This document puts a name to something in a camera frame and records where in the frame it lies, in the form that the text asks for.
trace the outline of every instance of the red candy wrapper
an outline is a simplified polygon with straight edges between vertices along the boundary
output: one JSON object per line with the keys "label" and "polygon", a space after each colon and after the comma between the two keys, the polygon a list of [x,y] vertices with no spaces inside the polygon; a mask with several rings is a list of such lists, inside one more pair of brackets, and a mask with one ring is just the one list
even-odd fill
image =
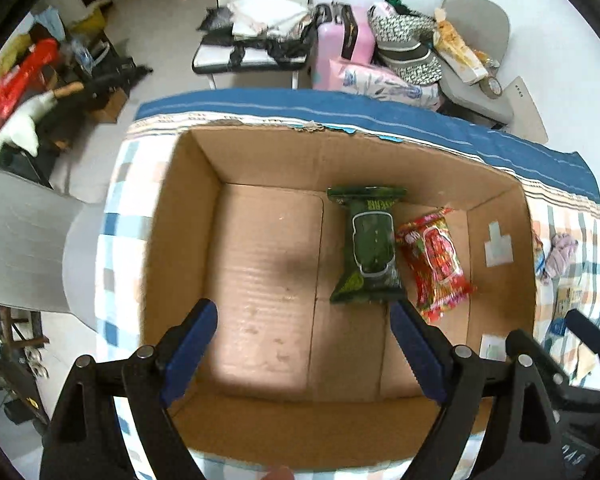
{"label": "red candy wrapper", "polygon": [[444,208],[401,225],[395,242],[402,248],[418,285],[418,309],[429,322],[456,306],[474,291],[460,266],[451,241]]}

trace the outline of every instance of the red plastic bag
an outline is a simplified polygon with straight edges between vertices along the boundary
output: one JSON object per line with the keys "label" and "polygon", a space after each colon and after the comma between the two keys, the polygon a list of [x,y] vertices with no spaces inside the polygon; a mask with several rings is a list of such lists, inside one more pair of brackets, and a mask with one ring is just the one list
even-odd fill
{"label": "red plastic bag", "polygon": [[58,42],[40,40],[19,67],[0,79],[0,128],[13,113],[27,86],[40,74],[43,66],[58,59]]}
{"label": "red plastic bag", "polygon": [[401,225],[395,232],[396,244],[402,247],[416,279],[418,309],[429,322],[474,291],[464,277],[446,225],[445,214],[452,211],[440,209]]}

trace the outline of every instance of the silver screw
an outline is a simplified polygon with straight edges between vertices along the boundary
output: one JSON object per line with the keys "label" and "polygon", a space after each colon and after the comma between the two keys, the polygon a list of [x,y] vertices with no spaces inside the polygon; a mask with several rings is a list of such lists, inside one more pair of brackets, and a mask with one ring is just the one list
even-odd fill
{"label": "silver screw", "polygon": [[84,368],[85,366],[89,366],[91,364],[91,356],[90,355],[81,355],[75,360],[75,365],[78,368]]}
{"label": "silver screw", "polygon": [[468,357],[471,357],[471,355],[473,354],[472,350],[465,345],[458,345],[456,346],[454,352],[456,352],[456,355],[458,357],[461,357],[462,359],[467,359]]}
{"label": "silver screw", "polygon": [[137,351],[136,355],[141,359],[147,359],[154,354],[154,347],[151,345],[143,345]]}
{"label": "silver screw", "polygon": [[529,368],[534,363],[533,359],[526,354],[520,354],[518,362],[525,368]]}

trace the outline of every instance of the green snack package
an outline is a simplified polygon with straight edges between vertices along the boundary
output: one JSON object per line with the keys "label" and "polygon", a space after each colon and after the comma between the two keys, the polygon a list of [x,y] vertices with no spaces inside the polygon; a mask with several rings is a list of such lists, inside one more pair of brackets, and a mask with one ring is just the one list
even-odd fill
{"label": "green snack package", "polygon": [[330,187],[327,197],[347,208],[344,273],[331,303],[398,300],[405,297],[395,265],[394,219],[389,209],[402,187]]}

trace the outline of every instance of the open cardboard box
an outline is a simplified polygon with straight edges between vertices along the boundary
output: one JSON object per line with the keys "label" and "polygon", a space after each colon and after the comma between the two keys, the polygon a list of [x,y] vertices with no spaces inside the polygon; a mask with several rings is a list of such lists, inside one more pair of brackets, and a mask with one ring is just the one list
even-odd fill
{"label": "open cardboard box", "polygon": [[[155,344],[200,297],[219,326],[171,408],[191,449],[266,465],[334,470],[413,456],[438,413],[421,395],[379,303],[329,303],[346,212],[331,186],[403,186],[402,222],[440,206],[477,286],[438,323],[478,351],[483,334],[531,330],[532,235],[518,181],[441,150],[342,132],[200,126],[173,153],[148,248],[142,339]],[[497,221],[513,262],[487,267]],[[413,278],[398,261],[409,297]],[[484,406],[476,430],[484,428]]]}

